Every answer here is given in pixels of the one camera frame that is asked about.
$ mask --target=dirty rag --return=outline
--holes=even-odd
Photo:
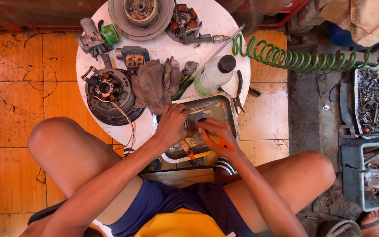
[[[131,80],[136,96],[134,109],[148,107],[150,112],[161,115],[165,105],[171,105],[171,96],[179,89],[181,72],[179,63],[171,57],[162,65],[151,60],[141,65],[138,77]]]

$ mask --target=knee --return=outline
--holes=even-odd
[[[314,150],[304,150],[301,152],[304,159],[307,159],[305,163],[308,164],[309,169],[313,170],[324,186],[327,188],[331,187],[336,180],[336,173],[330,159],[326,155]]]
[[[74,120],[66,117],[49,118],[39,122],[32,130],[27,141],[30,153],[38,151],[56,142],[60,136],[80,127]]]

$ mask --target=gray plastic crate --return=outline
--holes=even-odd
[[[366,212],[379,209],[379,197],[365,198],[364,178],[360,170],[365,170],[363,148],[379,143],[363,143],[361,145],[341,146],[343,165],[343,195],[357,203]]]

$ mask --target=black bottle cap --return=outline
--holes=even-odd
[[[232,55],[225,55],[223,56],[219,62],[217,63],[218,70],[223,73],[230,73],[232,72],[236,67],[236,59]]]

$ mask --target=round white table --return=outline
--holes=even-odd
[[[231,17],[231,15],[216,1],[214,0],[177,0],[177,3],[185,3],[189,8],[193,8],[197,13],[199,19],[203,22],[203,27],[200,29],[201,34],[210,35],[228,35],[231,36],[238,30],[238,25]],[[111,24],[112,21],[108,14],[108,2],[103,4],[96,13],[93,15],[92,19],[97,24],[101,19],[104,21],[104,25]],[[123,46],[140,46],[147,48],[150,53],[150,59],[160,59],[161,63],[165,62],[166,58],[173,56],[179,64],[180,68],[184,67],[187,61],[195,61],[201,65],[204,64],[211,55],[214,54],[220,48],[223,43],[201,43],[197,47],[197,44],[183,45],[181,43],[173,41],[166,32],[162,32],[160,35],[156,36],[154,39],[146,41],[135,41],[125,38],[119,35],[120,42],[114,45],[114,48],[121,48]],[[117,60],[115,57],[115,50],[111,51],[110,58],[112,61],[113,68],[126,69],[124,62]],[[230,42],[218,56],[224,56],[226,54],[232,54],[232,42]],[[226,83],[222,88],[229,93],[233,98],[236,97],[236,90],[238,88],[238,76],[236,74],[237,70],[240,70],[243,78],[242,91],[239,96],[242,105],[245,103],[246,96],[248,94],[248,88],[251,77],[250,62],[248,57],[236,56],[236,68],[233,72],[232,79]],[[103,61],[101,57],[98,57],[96,61],[90,54],[86,54],[78,46],[77,59],[76,59],[76,70],[77,70],[77,82],[80,88],[81,97],[86,104],[89,113],[90,109],[87,106],[85,84],[80,77],[83,75],[90,66],[94,66],[97,69],[104,68]],[[199,95],[195,89],[194,84],[192,84],[182,95],[181,99],[194,97]],[[112,126],[99,121],[93,116],[100,127],[103,128],[111,137],[122,144],[127,144],[129,137],[131,135],[131,126]],[[139,148],[144,144],[154,133],[155,126],[152,119],[152,114],[150,110],[146,108],[143,114],[133,122],[134,127],[136,127],[136,142],[133,149]]]

